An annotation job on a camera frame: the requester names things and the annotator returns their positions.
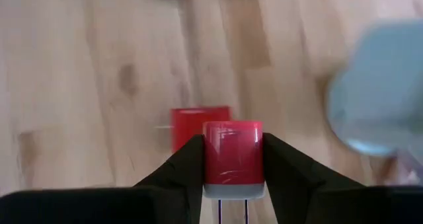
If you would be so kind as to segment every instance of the wooden floor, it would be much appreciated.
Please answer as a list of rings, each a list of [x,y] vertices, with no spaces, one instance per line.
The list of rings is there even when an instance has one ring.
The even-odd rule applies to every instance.
[[[0,0],[0,194],[135,184],[171,154],[169,110],[214,105],[375,184],[384,161],[339,143],[323,95],[365,28],[415,17],[423,0]]]

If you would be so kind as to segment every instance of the red cube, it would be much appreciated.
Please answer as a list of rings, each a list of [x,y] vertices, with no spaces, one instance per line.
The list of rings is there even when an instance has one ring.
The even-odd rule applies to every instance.
[[[173,152],[177,152],[196,134],[202,134],[204,122],[230,121],[228,106],[172,109]]]
[[[263,197],[262,123],[207,122],[203,133],[204,195],[219,200]]]

